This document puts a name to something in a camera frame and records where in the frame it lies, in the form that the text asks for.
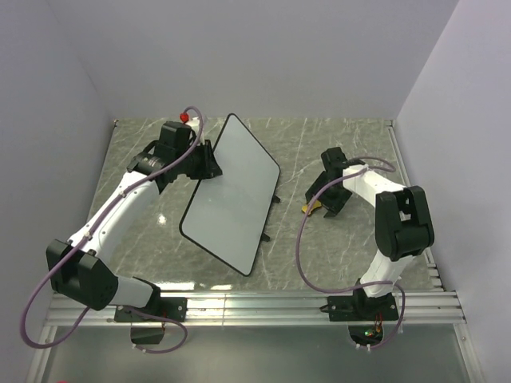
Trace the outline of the yellow bone-shaped eraser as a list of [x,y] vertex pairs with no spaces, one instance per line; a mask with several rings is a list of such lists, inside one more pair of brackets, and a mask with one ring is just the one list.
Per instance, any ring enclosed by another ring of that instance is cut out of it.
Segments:
[[310,203],[305,204],[302,207],[302,213],[310,216],[315,211],[319,210],[322,206],[323,206],[322,203],[319,201],[315,201],[313,204],[310,204]]

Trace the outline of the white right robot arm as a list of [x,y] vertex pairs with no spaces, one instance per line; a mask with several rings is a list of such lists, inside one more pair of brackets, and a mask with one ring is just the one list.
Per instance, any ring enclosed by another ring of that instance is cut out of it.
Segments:
[[381,172],[395,172],[388,160],[374,156],[348,159],[339,147],[321,154],[323,171],[306,191],[303,213],[321,207],[334,218],[356,195],[374,208],[376,254],[359,279],[352,308],[363,319],[379,312],[380,300],[392,293],[395,283],[414,257],[434,244],[434,228],[426,193],[419,186],[395,183]]

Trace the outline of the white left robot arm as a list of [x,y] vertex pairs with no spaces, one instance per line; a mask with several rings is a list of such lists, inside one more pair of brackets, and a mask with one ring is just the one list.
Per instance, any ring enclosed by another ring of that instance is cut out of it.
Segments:
[[46,249],[54,292],[92,310],[130,306],[144,321],[161,312],[161,289],[140,278],[116,275],[109,260],[138,216],[180,175],[207,180],[222,175],[204,125],[167,121],[157,139],[129,162],[115,192],[93,218],[68,240],[55,239]]

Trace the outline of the white whiteboard black frame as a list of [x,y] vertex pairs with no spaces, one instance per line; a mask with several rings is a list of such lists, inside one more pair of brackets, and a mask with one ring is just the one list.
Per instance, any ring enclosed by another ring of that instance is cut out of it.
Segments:
[[197,183],[180,221],[180,233],[249,276],[273,204],[280,166],[234,113],[227,116],[213,153],[223,175]]

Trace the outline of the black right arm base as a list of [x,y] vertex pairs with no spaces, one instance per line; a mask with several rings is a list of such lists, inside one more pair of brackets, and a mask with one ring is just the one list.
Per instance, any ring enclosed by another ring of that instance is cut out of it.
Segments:
[[396,321],[400,326],[404,315],[403,310],[398,312],[392,293],[368,298],[364,290],[356,290],[351,296],[329,296],[319,311],[327,314],[330,322],[348,322],[351,340],[367,349],[384,343],[385,321]]

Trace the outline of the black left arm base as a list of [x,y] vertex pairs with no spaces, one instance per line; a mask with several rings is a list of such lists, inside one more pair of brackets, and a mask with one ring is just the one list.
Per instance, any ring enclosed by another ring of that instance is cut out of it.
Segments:
[[159,345],[165,335],[167,324],[177,325],[184,330],[188,309],[185,297],[163,297],[148,308],[117,307],[114,314],[115,323],[130,324],[130,339],[135,346]]

